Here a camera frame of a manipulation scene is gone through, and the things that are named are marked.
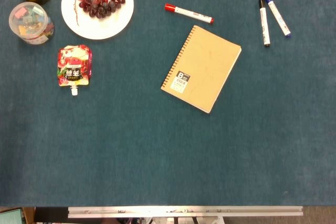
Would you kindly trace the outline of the blue cap whiteboard marker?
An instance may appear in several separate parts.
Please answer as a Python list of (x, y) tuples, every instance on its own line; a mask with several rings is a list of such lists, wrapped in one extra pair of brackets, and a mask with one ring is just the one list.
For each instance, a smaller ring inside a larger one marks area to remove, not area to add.
[(273, 15), (274, 15), (280, 29), (282, 30), (284, 36), (286, 38), (290, 38), (291, 37), (291, 32), (290, 32), (287, 24), (285, 23), (282, 15), (280, 14), (280, 12), (279, 12), (276, 4), (274, 3), (274, 1), (273, 0), (265, 0), (265, 1), (267, 2), (271, 12), (273, 13)]

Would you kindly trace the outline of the aluminium profile rail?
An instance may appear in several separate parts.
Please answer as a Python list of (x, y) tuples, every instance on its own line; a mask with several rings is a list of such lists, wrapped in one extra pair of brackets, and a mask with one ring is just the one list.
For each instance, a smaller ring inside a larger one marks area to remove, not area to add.
[(302, 206), (69, 207), (69, 218), (303, 216)]

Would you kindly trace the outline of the bunch of red grapes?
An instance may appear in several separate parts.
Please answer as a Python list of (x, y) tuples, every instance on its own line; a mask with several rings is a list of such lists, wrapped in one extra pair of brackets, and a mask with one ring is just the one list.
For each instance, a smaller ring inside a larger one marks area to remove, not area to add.
[(124, 4), (125, 0), (75, 0), (73, 9), (76, 23), (79, 26), (78, 9), (82, 9), (91, 18), (103, 19), (111, 16)]

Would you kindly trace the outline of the red jelly drink pouch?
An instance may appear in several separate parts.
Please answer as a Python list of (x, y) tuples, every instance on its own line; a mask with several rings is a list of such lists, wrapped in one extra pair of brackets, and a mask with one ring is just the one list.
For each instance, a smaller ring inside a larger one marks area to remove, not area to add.
[(57, 79), (60, 87), (70, 87), (72, 96), (79, 86), (87, 86), (92, 75), (92, 51), (86, 45), (66, 46), (58, 51)]

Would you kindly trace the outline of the teal blue table cloth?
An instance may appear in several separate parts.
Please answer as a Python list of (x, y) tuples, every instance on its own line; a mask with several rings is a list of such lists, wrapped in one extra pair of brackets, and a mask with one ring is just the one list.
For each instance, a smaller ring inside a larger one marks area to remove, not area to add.
[[(128, 26), (86, 40), (45, 10), (52, 39), (10, 29), (0, 0), (0, 206), (336, 205), (336, 0), (134, 0)], [(212, 16), (209, 25), (164, 10)], [(212, 111), (161, 83), (194, 25), (241, 46)], [(60, 87), (58, 51), (92, 51), (87, 86)]]

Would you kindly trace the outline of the kraft spiral notebook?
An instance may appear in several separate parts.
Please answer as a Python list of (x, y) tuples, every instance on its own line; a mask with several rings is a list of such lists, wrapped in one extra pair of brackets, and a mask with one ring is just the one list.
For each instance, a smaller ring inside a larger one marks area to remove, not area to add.
[(240, 45), (195, 25), (161, 90), (210, 113), (240, 53)]

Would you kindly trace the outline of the clear jar of binder clips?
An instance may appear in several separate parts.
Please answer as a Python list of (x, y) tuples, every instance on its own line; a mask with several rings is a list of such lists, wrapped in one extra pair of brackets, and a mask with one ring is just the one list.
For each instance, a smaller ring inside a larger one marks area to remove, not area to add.
[(31, 45), (47, 42), (55, 31), (55, 25), (46, 11), (34, 2), (23, 2), (15, 6), (8, 22), (13, 33)]

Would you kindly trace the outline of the black cap whiteboard marker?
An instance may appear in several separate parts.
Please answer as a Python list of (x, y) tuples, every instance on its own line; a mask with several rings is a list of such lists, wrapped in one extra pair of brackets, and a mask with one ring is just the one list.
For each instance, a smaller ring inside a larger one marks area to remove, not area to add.
[(259, 11), (260, 11), (260, 22), (262, 28), (262, 38), (264, 47), (270, 47), (270, 36), (267, 23), (267, 13), (265, 7), (265, 0), (258, 0)]

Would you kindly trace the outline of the white round plate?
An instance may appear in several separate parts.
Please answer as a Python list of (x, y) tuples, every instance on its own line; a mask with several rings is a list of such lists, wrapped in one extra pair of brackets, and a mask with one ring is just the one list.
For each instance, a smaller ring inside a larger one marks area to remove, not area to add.
[(79, 7), (78, 0), (61, 0), (61, 13), (67, 26), (77, 35), (101, 40), (115, 36), (126, 28), (134, 11), (134, 0), (125, 0), (120, 9), (102, 19), (91, 18)]

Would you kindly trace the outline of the red cap whiteboard marker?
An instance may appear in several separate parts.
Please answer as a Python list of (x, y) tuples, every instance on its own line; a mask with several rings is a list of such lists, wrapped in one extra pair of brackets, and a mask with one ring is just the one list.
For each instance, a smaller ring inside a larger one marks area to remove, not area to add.
[(190, 18), (194, 18), (209, 24), (213, 24), (214, 23), (214, 19), (212, 17), (203, 15), (203, 14), (199, 14), (196, 13), (194, 11), (191, 10), (187, 10), (187, 9), (183, 9), (180, 7), (177, 7), (175, 5), (169, 4), (169, 3), (165, 3), (164, 9), (168, 12), (172, 12), (172, 13), (177, 13), (177, 14), (181, 14)]

